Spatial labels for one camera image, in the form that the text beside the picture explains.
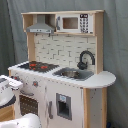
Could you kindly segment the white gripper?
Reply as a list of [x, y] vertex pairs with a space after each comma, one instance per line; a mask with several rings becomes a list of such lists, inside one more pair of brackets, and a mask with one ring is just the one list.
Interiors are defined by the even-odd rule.
[[23, 87], [21, 81], [12, 79], [11, 77], [0, 76], [0, 108], [12, 105], [16, 101], [13, 91]]

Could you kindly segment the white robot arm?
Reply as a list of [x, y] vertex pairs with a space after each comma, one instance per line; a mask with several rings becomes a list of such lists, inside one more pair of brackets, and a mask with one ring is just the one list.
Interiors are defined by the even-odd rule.
[[[21, 81], [11, 77], [0, 76], [0, 109], [15, 103], [16, 96], [13, 90], [23, 87]], [[42, 128], [40, 119], [37, 115], [29, 113], [21, 118], [0, 122], [0, 128]]]

